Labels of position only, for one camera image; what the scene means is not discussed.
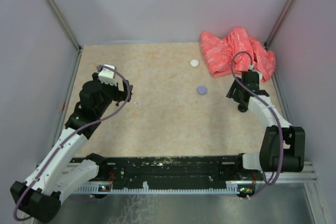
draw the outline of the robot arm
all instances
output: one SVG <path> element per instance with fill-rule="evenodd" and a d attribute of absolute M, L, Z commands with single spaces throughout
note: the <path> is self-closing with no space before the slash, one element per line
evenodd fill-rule
<path fill-rule="evenodd" d="M 66 128 L 46 158 L 25 179 L 24 183 L 16 181 L 10 189 L 17 203 L 28 190 L 28 185 L 32 185 L 23 196 L 18 209 L 43 223 L 51 221 L 65 199 L 83 183 L 104 176 L 107 172 L 106 159 L 97 154 L 90 154 L 71 172 L 62 174 L 74 154 L 88 141 L 100 123 L 92 124 L 79 132 L 76 130 L 99 120 L 112 101 L 125 101 L 128 94 L 127 86 L 131 89 L 130 93 L 132 91 L 133 86 L 128 83 L 126 85 L 124 81 L 124 89 L 120 91 L 114 80 L 114 73 L 106 68 L 100 70 L 99 73 L 92 75 L 92 81 L 83 85 L 75 111 L 69 117 L 65 124 Z"/>
<path fill-rule="evenodd" d="M 237 81 L 232 84 L 227 97 L 233 98 L 239 103 L 240 112 L 251 110 L 258 118 L 259 122 L 265 128 L 265 135 L 259 153 L 245 153 L 242 155 L 243 168 L 253 170 L 263 170 L 264 172 L 274 172 L 279 163 L 279 130 L 277 122 L 269 108 L 272 108 L 279 119 L 283 139 L 290 147 L 284 149 L 284 159 L 282 163 L 282 172 L 300 172 L 305 162 L 305 132 L 301 127 L 294 127 L 286 121 L 271 103 L 269 94 L 259 88 L 259 74 L 254 71 L 241 73 L 241 83 L 250 89 L 253 93 L 263 99 L 268 106 L 264 105 L 256 97 L 252 97 L 243 89 Z"/>

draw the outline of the white bottle cap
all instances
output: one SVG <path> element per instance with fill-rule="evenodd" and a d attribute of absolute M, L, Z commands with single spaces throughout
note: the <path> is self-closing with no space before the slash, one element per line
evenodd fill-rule
<path fill-rule="evenodd" d="M 196 67 L 198 66 L 198 60 L 192 60 L 192 61 L 190 62 L 190 65 L 191 65 L 192 67 L 196 68 Z"/>

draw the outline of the metal floor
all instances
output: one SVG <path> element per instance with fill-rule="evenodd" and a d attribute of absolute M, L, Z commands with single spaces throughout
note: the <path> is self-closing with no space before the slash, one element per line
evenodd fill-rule
<path fill-rule="evenodd" d="M 224 195 L 109 195 L 87 203 L 67 199 L 50 224 L 73 223 L 309 224 L 314 221 L 304 186 L 283 184 L 266 188 L 252 200 Z"/>

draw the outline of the metal frame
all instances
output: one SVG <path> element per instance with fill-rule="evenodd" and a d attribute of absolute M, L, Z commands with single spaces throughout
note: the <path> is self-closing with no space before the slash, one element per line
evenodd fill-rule
<path fill-rule="evenodd" d="M 272 43 L 273 39 L 275 38 L 281 24 L 284 22 L 285 18 L 287 17 L 291 7 L 293 6 L 295 0 L 287 0 L 285 6 L 283 7 L 278 20 L 276 21 L 271 33 L 268 36 L 267 41 L 265 42 L 265 46 L 266 48 L 268 48 L 270 46 L 270 44 Z"/>
<path fill-rule="evenodd" d="M 77 55 L 77 57 L 74 61 L 73 72 L 72 72 L 72 75 L 70 76 L 70 79 L 69 79 L 69 82 L 68 82 L 68 85 L 67 85 L 67 91 L 66 91 L 65 98 L 64 98 L 66 107 L 62 111 L 62 113 L 60 114 L 58 122 L 56 124 L 55 129 L 54 129 L 54 132 L 52 134 L 52 141 L 50 141 L 50 146 L 51 146 L 51 144 L 53 144 L 57 140 L 57 138 L 60 135 L 60 132 L 63 128 L 63 123 L 64 123 L 65 116 L 66 116 L 67 106 L 69 104 L 72 89 L 73 89 L 74 83 L 75 83 L 77 70 L 78 70 L 78 67 L 79 67 L 79 61 L 80 61 L 81 54 L 82 54 L 82 47 L 79 45 L 79 43 L 78 43 L 78 41 L 77 41 L 77 39 L 74 35 L 74 32 L 72 31 L 70 25 L 66 21 L 64 15 L 60 11 L 60 9 L 57 6 L 57 4 L 55 3 L 55 1 L 54 0 L 46 0 L 46 2 L 48 4 L 48 6 L 50 7 L 52 13 L 54 14 L 55 18 L 58 20 L 60 26 L 62 27 L 62 29 L 66 33 L 67 37 L 71 40 L 74 47 L 78 50 L 78 55 Z M 275 23 L 267 41 L 265 42 L 266 48 L 268 48 L 271 45 L 271 43 L 272 43 L 273 39 L 275 38 L 281 24 L 284 22 L 285 18 L 287 17 L 287 15 L 288 15 L 291 7 L 293 6 L 294 2 L 295 2 L 295 0 L 287 0 L 281 14 L 278 17 L 277 22 Z M 287 104 L 286 99 L 282 95 L 282 88 L 281 88 L 281 85 L 278 81 L 277 73 L 274 74 L 272 80 L 274 82 L 277 97 L 279 99 L 279 103 L 280 103 L 282 112 L 284 114 L 284 117 L 287 120 L 291 121 L 290 120 L 290 112 L 289 112 L 288 107 L 286 105 Z M 67 167 L 67 170 L 73 169 L 74 165 L 75 164 L 69 164 L 68 167 Z M 227 182 L 227 183 L 230 186 L 236 186 L 241 182 L 240 181 L 231 181 L 231 182 Z M 323 197 L 323 193 L 321 192 L 321 189 L 319 187 L 317 177 L 314 173 L 314 169 L 313 169 L 313 166 L 312 166 L 311 162 L 305 162 L 305 167 L 304 167 L 303 173 L 291 173 L 291 174 L 283 173 L 283 174 L 281 174 L 277 183 L 281 183 L 281 184 L 290 184 L 290 183 L 304 184 L 305 189 L 306 189 L 306 194 L 307 194 L 307 200 L 308 200 L 309 205 L 311 207 L 312 215 L 313 215 L 313 218 L 314 218 L 315 222 L 318 223 L 318 224 L 320 224 L 320 223 L 326 223 L 326 224 L 332 223 L 330 212 L 328 212 L 328 206 L 327 206 L 326 201 Z M 30 221 L 27 221 L 27 222 L 24 222 L 24 223 L 32 223 L 32 222 L 33 222 L 33 220 L 30 220 Z"/>
<path fill-rule="evenodd" d="M 72 44 L 74 47 L 79 51 L 80 50 L 80 45 L 74 35 L 74 32 L 72 31 L 69 23 L 65 19 L 64 15 L 60 11 L 59 7 L 55 3 L 54 0 L 45 0 L 47 2 L 47 5 L 50 7 L 51 12 L 53 13 L 54 17 L 57 19 L 59 22 L 59 25 L 65 32 L 65 34 L 68 36 L 68 38 L 71 40 Z"/>
<path fill-rule="evenodd" d="M 68 174 L 74 168 L 76 168 L 80 163 L 70 163 L 66 169 L 63 171 L 64 175 Z M 271 177 L 271 172 L 266 173 L 266 178 Z M 246 184 L 246 180 L 230 180 L 226 181 L 227 189 L 209 189 L 209 190 L 150 190 L 148 188 L 143 189 L 124 189 L 124 190 L 112 190 L 110 192 L 98 191 L 100 186 L 108 186 L 108 181 L 93 181 L 87 182 L 79 187 L 74 194 L 237 194 L 238 185 Z M 300 173 L 282 173 L 277 180 L 277 184 L 316 184 L 317 178 L 314 172 L 312 163 L 306 161 L 304 163 L 303 171 Z M 258 180 L 257 184 L 262 185 L 264 182 Z"/>

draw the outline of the white bracket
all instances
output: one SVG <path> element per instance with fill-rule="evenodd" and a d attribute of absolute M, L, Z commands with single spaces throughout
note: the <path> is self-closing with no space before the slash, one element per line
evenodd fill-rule
<path fill-rule="evenodd" d="M 262 170 L 259 152 L 244 153 L 243 156 L 243 168 L 247 170 Z"/>
<path fill-rule="evenodd" d="M 104 64 L 104 66 L 109 67 L 111 69 L 115 69 L 115 66 L 112 66 L 112 65 Z M 114 72 L 109 69 L 103 68 L 99 72 L 98 78 L 102 83 L 113 85 L 113 86 L 117 85 L 117 82 L 114 79 Z"/>
<path fill-rule="evenodd" d="M 54 191 L 61 192 L 61 204 L 85 182 L 97 176 L 99 166 L 91 160 L 83 160 L 75 169 L 63 175 L 54 187 Z"/>

